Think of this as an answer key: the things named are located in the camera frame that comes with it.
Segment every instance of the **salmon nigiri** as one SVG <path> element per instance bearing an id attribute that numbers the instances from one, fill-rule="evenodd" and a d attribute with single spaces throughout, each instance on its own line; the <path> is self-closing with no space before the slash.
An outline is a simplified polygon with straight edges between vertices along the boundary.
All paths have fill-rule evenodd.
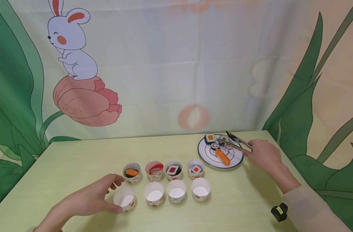
<path id="1" fill-rule="evenodd" d="M 224 152 L 222 152 L 220 149 L 215 150 L 216 156 L 223 162 L 225 166 L 229 166 L 231 164 L 231 160 L 228 158 Z"/>

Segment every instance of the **black device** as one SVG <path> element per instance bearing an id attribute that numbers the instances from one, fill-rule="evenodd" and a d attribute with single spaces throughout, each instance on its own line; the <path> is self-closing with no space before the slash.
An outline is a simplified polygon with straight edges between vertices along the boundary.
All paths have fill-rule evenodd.
<path id="1" fill-rule="evenodd" d="M 285 203 L 281 203 L 280 205 L 273 207 L 270 211 L 277 221 L 282 222 L 287 218 L 287 205 Z"/>

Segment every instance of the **pale green table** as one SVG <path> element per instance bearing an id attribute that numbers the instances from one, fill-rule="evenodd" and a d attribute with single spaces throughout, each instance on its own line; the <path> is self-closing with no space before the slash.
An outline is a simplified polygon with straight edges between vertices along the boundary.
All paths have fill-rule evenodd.
<path id="1" fill-rule="evenodd" d="M 238 137 L 267 139 L 267 131 L 236 132 Z M 198 158 L 197 144 L 203 134 L 54 142 L 0 204 L 0 232 L 23 232 L 38 225 L 49 209 L 69 193 L 96 181 L 108 173 L 121 174 L 130 162 L 145 164 L 152 160 L 167 163 L 176 160 L 184 167 Z M 304 179 L 282 153 L 283 162 L 294 176 Z M 211 196 L 196 202 L 191 196 L 191 180 L 183 169 L 188 195 L 179 205 L 165 198 L 156 208 L 143 198 L 146 176 L 133 185 L 136 207 L 121 215 L 99 213 L 74 217 L 64 232 L 267 232 L 296 231 L 290 220 L 277 222 L 270 210 L 281 203 L 275 183 L 245 158 L 236 169 L 220 171 L 209 166 L 205 178 L 211 184 Z M 166 186 L 164 177 L 161 183 Z M 115 191 L 107 199 L 111 200 Z"/>

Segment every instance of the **yellow label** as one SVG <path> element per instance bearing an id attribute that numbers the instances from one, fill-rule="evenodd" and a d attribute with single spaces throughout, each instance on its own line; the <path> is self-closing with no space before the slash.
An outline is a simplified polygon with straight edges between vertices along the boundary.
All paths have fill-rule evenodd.
<path id="1" fill-rule="evenodd" d="M 276 210 L 277 210 L 280 214 L 283 214 L 283 211 L 282 211 L 281 207 L 277 207 Z"/>

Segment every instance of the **left hand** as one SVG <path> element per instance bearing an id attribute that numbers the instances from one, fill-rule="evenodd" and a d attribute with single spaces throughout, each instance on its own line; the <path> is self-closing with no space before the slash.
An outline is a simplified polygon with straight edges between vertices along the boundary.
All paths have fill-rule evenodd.
<path id="1" fill-rule="evenodd" d="M 121 213 L 122 208 L 112 202 L 107 202 L 105 196 L 109 193 L 109 188 L 115 190 L 116 186 L 121 186 L 124 181 L 125 179 L 122 176 L 108 174 L 79 191 L 68 195 L 60 204 L 65 206 L 71 217 L 88 216 L 102 211 Z"/>

